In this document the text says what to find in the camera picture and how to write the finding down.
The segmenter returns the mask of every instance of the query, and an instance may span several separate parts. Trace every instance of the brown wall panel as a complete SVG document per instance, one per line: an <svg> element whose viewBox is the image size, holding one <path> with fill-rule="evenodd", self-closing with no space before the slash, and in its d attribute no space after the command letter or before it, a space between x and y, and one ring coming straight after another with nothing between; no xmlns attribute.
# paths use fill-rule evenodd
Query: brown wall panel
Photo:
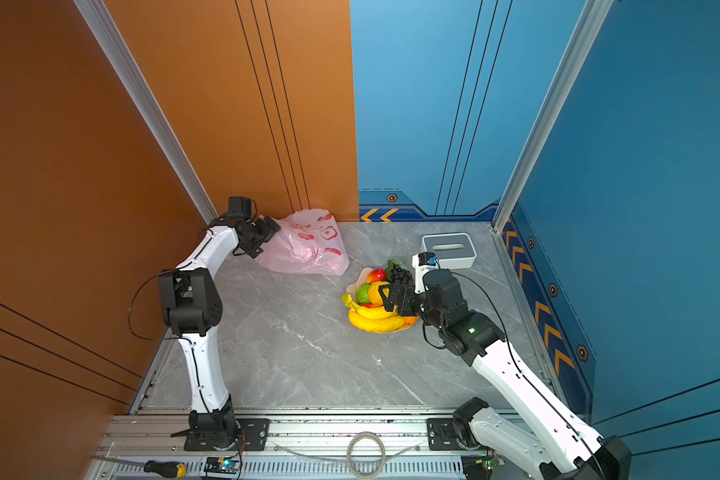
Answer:
<svg viewBox="0 0 720 480"><path fill-rule="evenodd" d="M128 333L131 296L202 226L74 4L0 2L0 302L69 340L3 307L0 328L101 375L4 332L0 355L119 399L0 358L1 460L80 477L156 349ZM134 328L165 331L154 286ZM0 478L26 476L5 465Z"/></svg>
<svg viewBox="0 0 720 480"><path fill-rule="evenodd" d="M218 210L358 218L348 1L106 6Z"/></svg>

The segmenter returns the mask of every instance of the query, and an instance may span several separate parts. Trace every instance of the grapes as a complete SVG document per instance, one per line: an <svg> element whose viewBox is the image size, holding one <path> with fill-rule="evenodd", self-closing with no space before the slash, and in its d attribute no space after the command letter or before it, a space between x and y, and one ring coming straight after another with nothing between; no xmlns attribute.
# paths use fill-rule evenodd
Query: grapes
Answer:
<svg viewBox="0 0 720 480"><path fill-rule="evenodd" d="M408 270L395 265L392 268L391 277L387 279L391 283L401 285L413 285L413 275Z"/></svg>

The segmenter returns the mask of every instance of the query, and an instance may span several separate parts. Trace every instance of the pink plastic bag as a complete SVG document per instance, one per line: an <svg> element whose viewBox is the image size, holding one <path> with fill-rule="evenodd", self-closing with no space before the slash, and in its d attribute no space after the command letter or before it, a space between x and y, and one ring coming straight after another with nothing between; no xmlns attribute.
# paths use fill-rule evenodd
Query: pink plastic bag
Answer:
<svg viewBox="0 0 720 480"><path fill-rule="evenodd" d="M344 274L349 257L331 212L300 210L275 222L282 229L262 245L259 265L282 274Z"/></svg>

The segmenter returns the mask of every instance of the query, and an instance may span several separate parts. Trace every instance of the screwdriver handle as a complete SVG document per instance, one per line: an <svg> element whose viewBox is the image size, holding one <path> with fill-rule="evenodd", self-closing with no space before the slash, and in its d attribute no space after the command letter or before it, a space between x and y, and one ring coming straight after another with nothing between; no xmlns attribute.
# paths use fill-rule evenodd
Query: screwdriver handle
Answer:
<svg viewBox="0 0 720 480"><path fill-rule="evenodd" d="M144 472L156 473L163 478L181 478L186 473L186 465L178 462L155 462L144 464Z"/></svg>

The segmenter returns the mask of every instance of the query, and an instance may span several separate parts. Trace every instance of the yellow arrow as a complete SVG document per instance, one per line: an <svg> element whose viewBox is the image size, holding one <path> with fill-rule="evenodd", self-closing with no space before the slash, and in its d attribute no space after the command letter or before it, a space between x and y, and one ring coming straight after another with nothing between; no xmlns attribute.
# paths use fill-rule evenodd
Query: yellow arrow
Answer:
<svg viewBox="0 0 720 480"><path fill-rule="evenodd" d="M509 249L509 237L510 236L517 236L517 234L512 231L507 232L507 250Z"/></svg>
<svg viewBox="0 0 720 480"><path fill-rule="evenodd" d="M512 265L517 265L518 254L524 254L525 250L518 246L512 247Z"/></svg>
<svg viewBox="0 0 720 480"><path fill-rule="evenodd" d="M566 362L570 368L572 368L572 369L576 368L576 367L574 367L574 362L571 359L569 359L568 356L566 356L561 351L555 349L555 351L554 351L554 370L558 376L560 375L560 360L563 360L564 362Z"/></svg>
<svg viewBox="0 0 720 480"><path fill-rule="evenodd" d="M360 218L370 224L371 222L373 222L373 220L369 220L368 217L374 215L376 212L378 212L378 208L371 208L365 215L361 216Z"/></svg>
<svg viewBox="0 0 720 480"><path fill-rule="evenodd" d="M534 271L534 269L530 268L530 265L520 262L520 283L523 283L523 270Z"/></svg>
<svg viewBox="0 0 720 480"><path fill-rule="evenodd" d="M547 323L547 325L544 326L544 344L547 346L547 348L550 347L550 333L552 335L555 335L560 340L563 339L563 337L560 336L560 332L549 326L549 324Z"/></svg>
<svg viewBox="0 0 720 480"><path fill-rule="evenodd" d="M382 215L382 220L384 220L384 221L387 222L388 224L392 223L392 220L389 219L389 216L392 215L392 214L393 214L394 212L396 212L396 211L398 211L398 209L397 209L397 208L393 208L392 210L390 210L390 211L387 212L386 214Z"/></svg>
<svg viewBox="0 0 720 480"><path fill-rule="evenodd" d="M539 324L539 310L542 312L547 312L550 315L552 315L552 312L547 308L547 306L543 303L536 302L536 324Z"/></svg>

